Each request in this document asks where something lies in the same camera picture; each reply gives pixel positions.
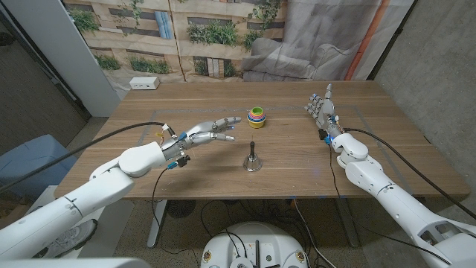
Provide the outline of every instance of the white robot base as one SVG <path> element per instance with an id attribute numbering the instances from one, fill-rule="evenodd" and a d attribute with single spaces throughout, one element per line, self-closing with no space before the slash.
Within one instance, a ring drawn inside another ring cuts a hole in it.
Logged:
<path id="1" fill-rule="evenodd" d="M 287 232 L 268 223 L 247 222 L 214 236 L 203 250 L 200 267 L 304 268 L 307 261 L 303 247 Z"/>

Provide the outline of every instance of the robotic arm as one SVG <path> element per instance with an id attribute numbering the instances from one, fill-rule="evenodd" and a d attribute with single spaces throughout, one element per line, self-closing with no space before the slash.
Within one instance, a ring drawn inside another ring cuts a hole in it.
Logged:
<path id="1" fill-rule="evenodd" d="M 386 176 L 367 147 L 340 127 L 331 97 L 329 84 L 324 100 L 313 95 L 304 108 L 316 120 L 321 139 L 340 153 L 337 162 L 347 178 L 375 197 L 415 245 L 442 257 L 452 267 L 472 267 L 476 261 L 476 227 L 431 212 Z M 430 267 L 450 266 L 430 253 L 420 253 Z"/>
<path id="2" fill-rule="evenodd" d="M 98 167 L 89 181 L 64 197 L 17 220 L 0 230 L 0 260 L 31 258 L 55 237 L 71 228 L 84 216 L 124 197 L 134 187 L 135 178 L 176 158 L 168 169 L 183 167 L 190 160 L 184 150 L 214 140 L 234 141 L 223 134 L 241 118 L 223 118 L 197 124 L 179 137 L 165 125 L 172 138 L 160 146 L 156 141 L 124 151 L 119 157 Z"/>

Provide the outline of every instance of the stacking cups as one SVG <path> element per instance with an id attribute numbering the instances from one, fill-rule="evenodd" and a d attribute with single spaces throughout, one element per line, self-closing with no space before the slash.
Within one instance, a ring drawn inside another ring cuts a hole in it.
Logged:
<path id="1" fill-rule="evenodd" d="M 266 119 L 266 115 L 261 107 L 254 107 L 248 113 L 248 123 L 250 127 L 253 128 L 260 128 L 264 125 Z"/>

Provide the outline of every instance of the printed backdrop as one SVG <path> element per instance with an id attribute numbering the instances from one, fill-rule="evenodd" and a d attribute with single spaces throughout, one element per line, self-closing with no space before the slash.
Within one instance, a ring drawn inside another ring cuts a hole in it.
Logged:
<path id="1" fill-rule="evenodd" d="M 161 83 L 365 80 L 413 0 L 65 0 L 104 74 Z"/>

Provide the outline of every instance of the blue chair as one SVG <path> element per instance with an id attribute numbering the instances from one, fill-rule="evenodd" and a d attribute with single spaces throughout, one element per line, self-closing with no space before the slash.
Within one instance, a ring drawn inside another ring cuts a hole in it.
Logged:
<path id="1" fill-rule="evenodd" d="M 68 150 L 52 135 L 43 135 L 0 156 L 0 184 L 6 185 L 16 178 L 64 156 Z M 37 175 L 20 182 L 10 190 L 31 200 L 36 200 L 49 185 L 58 185 L 76 162 L 70 156 Z"/>

